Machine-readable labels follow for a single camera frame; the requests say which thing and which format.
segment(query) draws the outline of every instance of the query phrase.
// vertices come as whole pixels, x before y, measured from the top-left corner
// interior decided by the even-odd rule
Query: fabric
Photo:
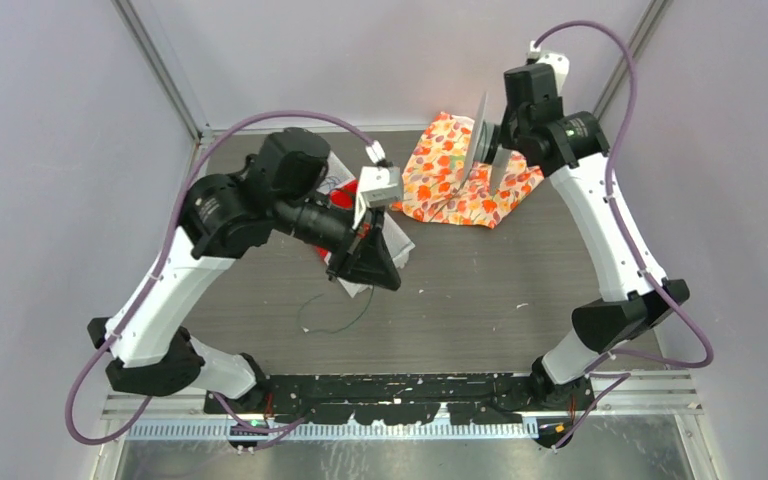
[[[395,210],[420,222],[495,228],[543,181],[539,167],[529,167],[522,155],[513,153],[495,194],[489,192],[491,167],[485,164],[476,165],[456,191],[473,123],[446,112],[437,115],[402,173],[404,199],[393,205]]]

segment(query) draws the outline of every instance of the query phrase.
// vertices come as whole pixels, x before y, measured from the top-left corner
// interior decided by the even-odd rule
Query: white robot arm
[[[532,42],[527,64],[504,74],[507,106],[501,124],[482,127],[498,132],[496,145],[486,150],[519,151],[529,165],[542,169],[572,213],[599,280],[601,298],[576,308],[572,331],[532,365],[529,381],[538,402],[565,395],[565,386],[582,378],[600,356],[654,328],[671,312],[638,271],[611,212],[605,185],[609,146],[598,120],[589,112],[564,114],[559,91],[568,73],[563,55],[540,51]],[[613,200],[646,256],[648,273],[661,280],[677,303],[685,302],[687,284],[667,278],[631,220],[616,180],[612,182]]]
[[[100,346],[116,335],[142,287],[156,280],[110,347],[114,359],[106,372],[113,389],[166,396],[193,386],[242,399],[241,404],[246,396],[252,397],[248,403],[260,401],[252,393],[264,375],[250,356],[205,345],[181,324],[210,284],[249,247],[266,243],[273,229],[329,250],[331,279],[398,289],[401,280],[381,231],[383,207],[401,199],[401,176],[384,160],[380,145],[370,148],[377,164],[362,169],[353,211],[315,192],[327,172],[330,147],[297,128],[269,135],[242,171],[196,181],[187,192],[160,274],[151,276],[152,265],[118,314],[88,326]]]

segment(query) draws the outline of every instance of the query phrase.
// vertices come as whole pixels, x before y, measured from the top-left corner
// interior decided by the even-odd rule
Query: metal floor
[[[420,132],[374,134],[404,166]],[[349,134],[325,134],[353,171],[368,162]],[[211,160],[212,172],[242,168],[263,137],[237,136]],[[251,249],[220,277],[185,326],[206,343],[254,355],[267,373],[407,373],[529,371],[571,328],[575,307],[598,298],[596,274],[578,230],[547,184],[495,230],[425,224],[392,212],[416,244],[400,271],[398,292],[377,289],[369,311],[335,335],[305,334],[300,324],[334,329],[366,305],[325,277],[314,250],[280,233]],[[527,304],[517,309],[517,305]],[[657,352],[654,336],[633,342]],[[611,370],[659,369],[622,358]]]
[[[557,455],[531,440],[287,442],[240,456],[223,442],[128,442],[118,479],[693,478],[671,415],[591,417]]]

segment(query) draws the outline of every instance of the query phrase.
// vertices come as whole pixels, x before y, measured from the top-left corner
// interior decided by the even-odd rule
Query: black metal base plate
[[[273,375],[268,392],[254,408],[231,402],[237,413],[262,413],[271,394],[278,422],[306,416],[311,423],[341,425],[353,418],[362,425],[381,420],[387,425],[428,423],[446,404],[453,425],[520,423],[521,411],[565,411],[573,397],[583,407],[593,400],[590,382],[578,380],[544,402],[534,402],[527,378],[512,373]],[[224,413],[210,395],[204,411]]]

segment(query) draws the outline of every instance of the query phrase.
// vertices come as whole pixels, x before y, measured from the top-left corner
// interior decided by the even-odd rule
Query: metal frame
[[[646,7],[643,17],[640,18],[640,22],[635,27],[634,33],[632,33],[628,41],[631,56],[635,61],[639,60],[641,55],[643,55],[643,50],[648,45],[649,39],[652,38],[661,18],[672,3],[673,0],[652,0],[649,2],[649,6]],[[625,64],[625,59],[620,58],[611,76],[608,78],[608,83],[602,89],[599,99],[596,100],[596,105],[593,106],[593,115],[598,120],[602,120],[602,117],[608,110],[608,106],[614,100],[626,78],[628,78],[628,66]]]
[[[711,462],[708,444],[700,429],[704,419],[699,397],[690,373],[684,370],[632,371],[632,376],[612,392],[608,393],[599,406],[591,413],[594,416],[629,415],[672,415],[679,429],[685,432],[683,445],[687,452],[694,475],[697,479],[717,479]],[[592,379],[594,394],[598,395],[613,380]],[[205,414],[202,410],[205,392],[188,388],[164,398],[156,398],[143,413],[143,419],[168,420],[170,423],[182,419],[228,419],[224,414]],[[107,422],[108,432],[121,427],[136,412],[142,397],[138,395],[111,393],[107,397],[101,419]],[[518,412],[525,418],[557,418],[568,415],[566,411]],[[448,413],[441,408],[438,418]],[[260,415],[241,415],[245,420],[262,420]],[[115,478],[116,466],[121,460],[123,445],[127,436],[108,443],[99,451],[99,461],[93,475],[95,480]]]
[[[193,138],[198,139],[204,133],[210,132],[210,123],[198,104],[198,99],[186,79],[186,74],[180,68],[177,58],[174,55],[174,49],[169,45],[168,40],[162,34],[163,29],[160,25],[154,25],[153,28],[147,28],[144,16],[140,15],[140,10],[145,13],[151,10],[152,0],[139,0],[141,8],[137,8],[134,3],[137,0],[111,0],[113,5],[122,16],[122,20],[137,42],[138,47],[143,52],[146,62],[151,67],[152,72],[160,82],[163,91],[169,98],[175,112],[183,122],[187,131]],[[640,21],[634,29],[629,39],[629,48],[632,57],[638,60],[649,40],[657,29],[667,8],[672,5],[672,0],[650,0],[649,5],[643,13]],[[596,104],[593,107],[593,114],[601,120],[610,103],[613,101],[623,82],[628,77],[628,67],[622,58],[619,59],[608,82],[602,88]],[[399,130],[424,130],[426,125],[386,125],[368,129],[370,132],[389,132]],[[278,131],[279,129],[249,129],[244,134],[264,134]],[[335,127],[313,127],[311,131],[315,133],[330,133],[341,131]]]
[[[207,119],[204,118],[197,100],[183,72],[178,68],[175,72],[170,67],[176,67],[174,55],[170,58],[171,46],[165,38],[156,38],[149,33],[144,20],[140,17],[135,0],[111,0],[119,11],[123,22],[131,31],[135,41],[142,51],[152,72],[172,103],[181,122],[190,135],[196,140],[196,151],[192,161],[203,153],[207,145],[213,141],[214,132],[210,130]],[[644,15],[635,28],[629,41],[635,59],[642,55],[649,39],[657,28],[666,9],[672,0],[652,0],[649,2]],[[608,82],[603,88],[593,113],[601,118],[611,101],[615,98],[623,82],[628,76],[628,69],[622,59],[617,63]],[[182,88],[187,95],[182,95]],[[371,131],[395,131],[416,129],[417,126],[394,125],[378,127]],[[316,127],[322,133],[335,131],[330,127]],[[268,133],[273,129],[255,129],[248,133]],[[598,394],[611,380],[593,379],[594,393]],[[202,411],[204,392],[196,389],[186,389],[176,395],[155,399],[143,414],[146,419],[178,419],[181,418],[228,418],[225,415],[206,415]],[[107,432],[120,428],[129,419],[142,397],[112,393],[108,396],[102,413],[102,421],[106,422]],[[527,418],[559,417],[567,412],[520,412]],[[716,465],[716,458],[711,455],[710,432],[700,401],[696,395],[690,375],[686,371],[633,371],[632,377],[626,380],[616,390],[603,399],[599,407],[591,415],[673,415],[684,435],[682,443],[687,452],[691,468],[697,479],[718,479],[721,473]],[[440,415],[447,415],[444,409]],[[97,462],[91,478],[97,480],[112,480],[116,476],[127,437],[102,445],[98,451]]]
[[[203,128],[203,126],[195,119],[192,112],[192,105],[188,105],[188,103],[191,104],[193,102],[187,102],[184,99],[184,96],[181,94],[181,89],[176,83],[173,75],[170,73],[167,64],[164,62],[163,56],[157,48],[156,39],[149,34],[148,29],[140,15],[137,13],[137,9],[133,2],[131,0],[111,0],[111,3],[116,7],[116,10],[122,17],[123,23],[128,27],[128,30],[130,30],[131,35],[137,43],[137,47],[143,53],[146,63],[148,63],[152,73],[154,73],[161,88],[164,93],[166,93],[166,97],[169,98],[170,103],[172,103],[172,108],[175,109],[175,113],[178,114],[181,123],[184,124],[184,127],[190,133],[190,136],[192,136],[193,139],[198,140],[201,138],[205,128]]]

